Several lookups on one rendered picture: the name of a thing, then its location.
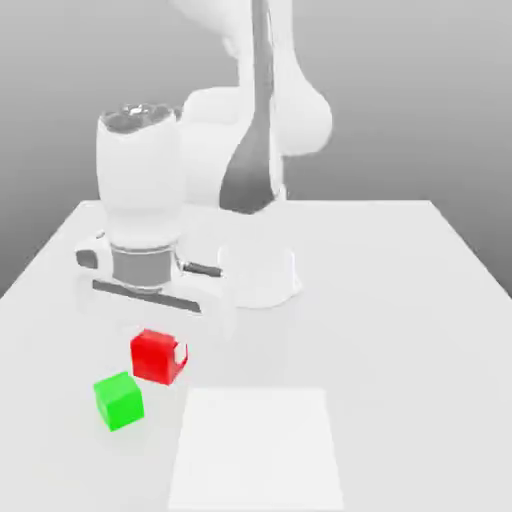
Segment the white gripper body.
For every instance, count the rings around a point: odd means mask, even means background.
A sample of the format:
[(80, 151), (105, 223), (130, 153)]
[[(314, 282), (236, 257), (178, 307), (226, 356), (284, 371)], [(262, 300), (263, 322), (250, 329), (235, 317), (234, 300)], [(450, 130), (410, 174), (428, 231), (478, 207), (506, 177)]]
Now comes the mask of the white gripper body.
[(223, 287), (198, 276), (181, 277), (158, 292), (142, 292), (80, 275), (75, 279), (75, 297), (79, 311), (101, 321), (184, 341), (225, 341), (235, 325), (235, 308)]

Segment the small red cube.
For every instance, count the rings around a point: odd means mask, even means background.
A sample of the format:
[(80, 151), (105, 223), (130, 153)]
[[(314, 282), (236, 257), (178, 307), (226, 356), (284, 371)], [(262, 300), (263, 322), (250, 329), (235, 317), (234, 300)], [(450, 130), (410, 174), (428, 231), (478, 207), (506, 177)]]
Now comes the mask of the small red cube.
[(179, 341), (172, 335), (144, 329), (130, 341), (132, 371), (135, 377), (170, 386), (188, 361), (174, 361), (174, 347)]

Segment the small green cube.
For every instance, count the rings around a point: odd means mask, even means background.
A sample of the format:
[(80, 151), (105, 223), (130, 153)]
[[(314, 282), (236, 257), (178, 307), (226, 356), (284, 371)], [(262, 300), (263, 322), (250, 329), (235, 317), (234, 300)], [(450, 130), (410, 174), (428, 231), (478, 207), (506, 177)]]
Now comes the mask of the small green cube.
[(98, 411), (110, 431), (144, 417), (141, 390), (127, 372), (96, 382), (93, 390)]

